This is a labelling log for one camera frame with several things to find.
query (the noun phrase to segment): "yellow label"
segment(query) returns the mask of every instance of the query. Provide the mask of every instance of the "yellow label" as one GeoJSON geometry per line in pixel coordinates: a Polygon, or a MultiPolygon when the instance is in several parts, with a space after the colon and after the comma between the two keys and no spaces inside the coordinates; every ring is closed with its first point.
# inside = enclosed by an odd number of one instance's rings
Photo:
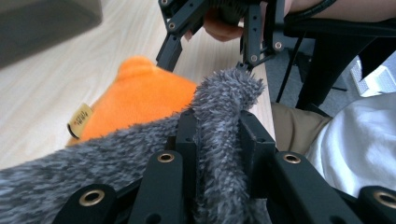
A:
{"type": "Polygon", "coordinates": [[[84,131],[85,125],[87,125],[91,115],[92,110],[89,106],[82,104],[79,107],[67,124],[67,129],[73,137],[77,139],[81,137],[82,131],[84,131]]]}

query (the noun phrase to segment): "khaki pants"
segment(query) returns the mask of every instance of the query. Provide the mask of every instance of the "khaki pants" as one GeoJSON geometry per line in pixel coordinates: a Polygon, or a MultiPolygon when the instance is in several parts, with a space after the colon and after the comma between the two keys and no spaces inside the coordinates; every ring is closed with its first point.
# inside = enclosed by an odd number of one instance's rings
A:
{"type": "Polygon", "coordinates": [[[331,120],[321,115],[271,103],[276,147],[280,151],[305,154],[322,128],[331,120]]]}

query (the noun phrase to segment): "gray fluffy plush toy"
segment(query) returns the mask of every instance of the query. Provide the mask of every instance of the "gray fluffy plush toy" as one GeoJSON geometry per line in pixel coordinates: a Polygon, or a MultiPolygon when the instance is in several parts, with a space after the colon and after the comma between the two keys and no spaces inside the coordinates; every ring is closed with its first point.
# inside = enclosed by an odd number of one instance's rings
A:
{"type": "MultiPolygon", "coordinates": [[[[239,156],[238,119],[262,93],[261,80],[236,69],[207,78],[191,108],[201,133],[203,197],[198,223],[263,223],[263,200],[251,200],[239,156]]],[[[36,161],[0,171],[0,223],[51,223],[68,198],[87,185],[122,189],[142,177],[149,157],[176,135],[179,114],[118,130],[36,161]]]]}

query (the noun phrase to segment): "white shirt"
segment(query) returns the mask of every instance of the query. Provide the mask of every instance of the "white shirt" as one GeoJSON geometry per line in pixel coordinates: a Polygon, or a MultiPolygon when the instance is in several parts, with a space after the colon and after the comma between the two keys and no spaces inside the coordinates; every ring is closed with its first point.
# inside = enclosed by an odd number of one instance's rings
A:
{"type": "Polygon", "coordinates": [[[396,92],[347,106],[306,157],[332,187],[352,196],[365,186],[396,190],[396,92]]]}

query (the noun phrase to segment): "light wood surface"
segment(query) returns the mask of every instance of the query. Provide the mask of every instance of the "light wood surface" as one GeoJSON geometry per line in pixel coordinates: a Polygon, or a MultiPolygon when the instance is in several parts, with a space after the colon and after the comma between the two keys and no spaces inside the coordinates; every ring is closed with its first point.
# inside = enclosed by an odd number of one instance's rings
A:
{"type": "MultiPolygon", "coordinates": [[[[156,0],[102,0],[103,22],[82,35],[0,70],[0,169],[64,148],[66,124],[82,103],[92,105],[125,59],[155,63],[166,31],[156,0]]],[[[175,73],[200,83],[240,60],[239,40],[220,43],[201,29],[183,51],[175,73]]],[[[255,68],[266,85],[264,65],[255,68]]],[[[252,108],[275,137],[268,90],[252,108]]]]}

